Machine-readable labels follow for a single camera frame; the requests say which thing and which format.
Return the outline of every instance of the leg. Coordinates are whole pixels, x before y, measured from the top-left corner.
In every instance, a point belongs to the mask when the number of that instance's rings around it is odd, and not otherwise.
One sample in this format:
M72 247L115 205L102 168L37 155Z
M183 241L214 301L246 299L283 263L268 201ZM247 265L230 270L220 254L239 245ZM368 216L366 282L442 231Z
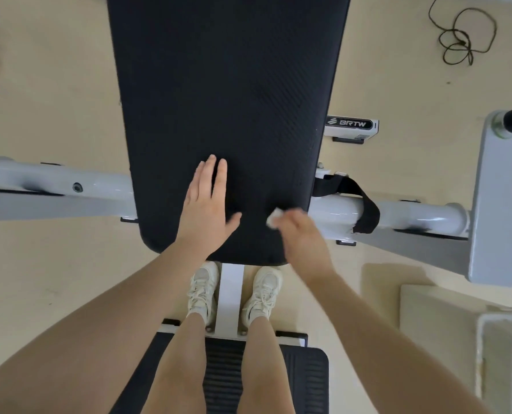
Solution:
M162 355L142 414L206 412L204 338L216 315L218 277L216 264L206 262L191 279L189 313Z
M243 395L238 408L241 414L294 414L285 359L269 322L281 284L280 271L262 267L254 279L252 297L243 309L242 320L248 327L248 336L241 369Z

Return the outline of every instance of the person's left arm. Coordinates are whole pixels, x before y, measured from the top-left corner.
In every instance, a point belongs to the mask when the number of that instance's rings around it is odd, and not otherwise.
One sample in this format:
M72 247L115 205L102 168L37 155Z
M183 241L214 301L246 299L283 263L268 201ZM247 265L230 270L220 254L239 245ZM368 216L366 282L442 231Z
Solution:
M227 163L201 162L175 243L0 366L0 413L107 414L151 340L204 260L239 226L226 223Z

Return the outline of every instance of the shoe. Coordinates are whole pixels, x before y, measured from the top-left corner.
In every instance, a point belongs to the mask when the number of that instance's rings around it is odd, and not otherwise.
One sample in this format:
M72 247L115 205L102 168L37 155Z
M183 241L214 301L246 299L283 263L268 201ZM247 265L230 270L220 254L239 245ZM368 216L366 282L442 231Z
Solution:
M190 313L201 314L206 326L209 326L216 318L217 306L214 291L219 278L220 272L214 262L204 262L191 278L191 287L187 293L189 297L187 315Z
M273 267L262 267L254 278L252 296L245 304L241 319L245 327L258 317L269 319L283 285L283 274Z

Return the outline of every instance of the black cable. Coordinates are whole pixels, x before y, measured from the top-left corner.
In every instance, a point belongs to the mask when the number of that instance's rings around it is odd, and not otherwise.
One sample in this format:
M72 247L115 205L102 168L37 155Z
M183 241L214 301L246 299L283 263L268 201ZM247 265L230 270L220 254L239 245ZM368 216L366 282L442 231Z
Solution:
M432 16L430 15L430 12L432 11L432 7L436 3L436 1L437 0L434 0L432 2L432 4L430 5L430 9L429 9L429 14L428 15L429 15L429 19L432 22L432 24L434 24L434 26L436 26L437 28L439 28L442 31L442 33L438 36L438 42L440 43L440 45L442 45L442 47L445 48L444 54L442 55L442 60L444 61L444 63L446 63L448 65L457 65L457 64L460 64L461 62L463 62L465 59L467 59L468 60L468 64L469 65L473 65L473 63L474 63L474 53L475 52L476 53L486 53L492 47L492 44L494 43L495 36L497 35L497 22L496 22L496 20L487 11L484 11L482 9L478 9L476 7L467 7L466 9L461 10L455 16L451 28L445 28L445 27L440 26L438 23L436 23L434 21L434 19L432 18ZM459 19L459 17L464 12L479 12L479 13L482 13L484 16L486 16L492 22L492 25L493 25L492 38L490 39L490 43L488 44L488 47L484 51L481 51L479 49L473 49L472 48L472 43L471 43L471 38L469 37L469 35L464 30L461 30L461 29L457 28L457 26L456 26L457 25L457 20ZM450 45L445 44L444 41L442 41L442 36L444 36L445 34L452 34L453 38L455 38L455 42L453 42ZM466 53L466 55L460 61L449 62L448 60L446 60L446 54L449 51L466 51L467 53Z

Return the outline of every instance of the forearm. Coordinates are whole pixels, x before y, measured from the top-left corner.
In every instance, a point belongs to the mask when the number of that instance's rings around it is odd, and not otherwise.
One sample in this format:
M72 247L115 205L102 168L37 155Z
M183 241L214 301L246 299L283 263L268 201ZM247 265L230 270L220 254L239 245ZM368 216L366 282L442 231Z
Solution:
M340 276L320 277L308 287L379 413L487 413L449 371L386 324Z
M18 351L0 367L0 413L108 412L204 258L174 243Z

